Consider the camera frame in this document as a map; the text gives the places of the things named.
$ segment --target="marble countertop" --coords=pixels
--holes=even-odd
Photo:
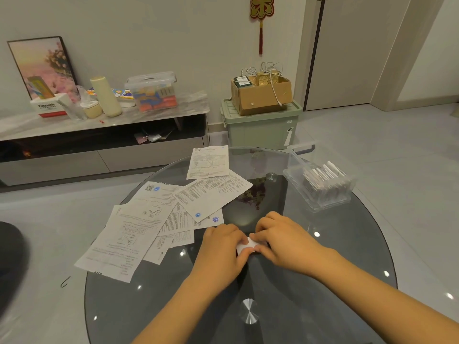
[[[36,112],[10,116],[0,119],[0,141],[201,115],[210,111],[207,94],[203,91],[177,96],[177,100],[179,105],[173,109],[140,112],[137,107],[128,107],[116,117],[102,114],[84,121],[73,121],[67,116],[43,118]]]

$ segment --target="red chinese knot decoration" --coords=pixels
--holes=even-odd
[[[274,0],[250,0],[250,17],[260,19],[260,49],[263,54],[263,19],[274,14]]]

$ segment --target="hand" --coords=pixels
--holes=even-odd
[[[246,235],[233,224],[210,227],[204,232],[201,248],[189,278],[204,285],[216,297],[239,275],[254,248],[244,248],[236,257],[238,243],[248,243]]]
[[[271,248],[257,245],[261,253],[277,266],[315,277],[329,249],[319,244],[298,223],[272,211],[262,217],[250,238],[268,242]]]

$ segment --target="painting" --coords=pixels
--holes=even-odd
[[[75,74],[60,36],[8,41],[8,45],[31,99],[39,92],[28,78],[41,77],[53,94],[65,92],[73,102],[79,100]]]

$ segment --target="round glass table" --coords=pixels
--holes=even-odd
[[[225,223],[247,233],[275,210],[303,226],[321,244],[397,287],[391,254],[379,226],[359,199],[312,213],[284,178],[288,154],[256,148],[230,148],[230,168],[254,185],[223,207]],[[190,158],[164,167],[146,181],[184,186]],[[189,275],[202,242],[171,248],[161,265],[142,261],[131,283],[88,273],[85,314],[91,344],[129,344],[171,299]],[[349,307],[313,278],[250,256],[238,278],[204,313],[189,343],[383,343]]]

